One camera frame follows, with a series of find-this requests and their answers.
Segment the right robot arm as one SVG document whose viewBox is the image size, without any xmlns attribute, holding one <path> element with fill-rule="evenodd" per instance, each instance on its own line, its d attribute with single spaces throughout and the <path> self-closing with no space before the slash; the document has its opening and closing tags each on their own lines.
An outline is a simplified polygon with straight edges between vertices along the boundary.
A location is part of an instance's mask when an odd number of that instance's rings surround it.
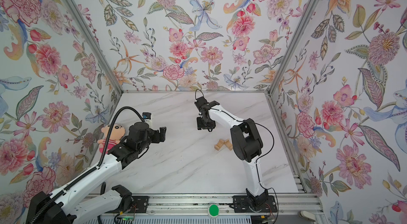
<svg viewBox="0 0 407 224">
<path fill-rule="evenodd" d="M 252 119 L 242 119 L 225 110 L 218 102 L 196 104 L 199 111 L 197 118 L 198 130 L 213 131 L 217 124 L 230 130 L 232 147 L 241 161 L 247 177 L 247 196 L 243 200 L 243 208 L 260 212 L 269 197 L 268 190 L 262 185 L 260 157 L 263 142 L 256 123 Z"/>
</svg>

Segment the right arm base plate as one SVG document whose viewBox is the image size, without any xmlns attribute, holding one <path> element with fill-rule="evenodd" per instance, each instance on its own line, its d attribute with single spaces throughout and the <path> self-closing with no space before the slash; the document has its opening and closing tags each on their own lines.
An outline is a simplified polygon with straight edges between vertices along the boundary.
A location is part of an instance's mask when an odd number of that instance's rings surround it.
<svg viewBox="0 0 407 224">
<path fill-rule="evenodd" d="M 277 213 L 277 203 L 274 196 L 235 195 L 232 197 L 231 208 L 235 213 Z"/>
</svg>

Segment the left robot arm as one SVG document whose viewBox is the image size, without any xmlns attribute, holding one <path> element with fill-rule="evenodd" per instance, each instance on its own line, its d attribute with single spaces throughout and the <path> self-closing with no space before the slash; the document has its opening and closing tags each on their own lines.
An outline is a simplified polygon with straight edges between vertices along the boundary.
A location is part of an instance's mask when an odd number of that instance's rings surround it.
<svg viewBox="0 0 407 224">
<path fill-rule="evenodd" d="M 154 130 L 148 123 L 137 122 L 99 163 L 83 172 L 62 188 L 50 193 L 40 192 L 29 205 L 27 222 L 30 224 L 82 224 L 101 214 L 118 210 L 126 212 L 134 205 L 132 193 L 116 185 L 102 195 L 85 200 L 93 190 L 108 178 L 120 173 L 139 159 L 153 143 L 165 141 L 166 127 Z"/>
</svg>

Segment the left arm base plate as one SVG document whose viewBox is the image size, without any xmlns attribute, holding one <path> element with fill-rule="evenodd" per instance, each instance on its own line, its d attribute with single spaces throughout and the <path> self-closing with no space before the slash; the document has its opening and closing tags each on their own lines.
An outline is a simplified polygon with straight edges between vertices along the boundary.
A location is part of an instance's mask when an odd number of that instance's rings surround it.
<svg viewBox="0 0 407 224">
<path fill-rule="evenodd" d="M 108 208 L 108 211 L 104 214 L 113 214 L 113 213 L 146 213 L 149 202 L 149 196 L 132 196 L 124 197 L 121 196 L 115 197 L 113 199 L 113 206 Z"/>
</svg>

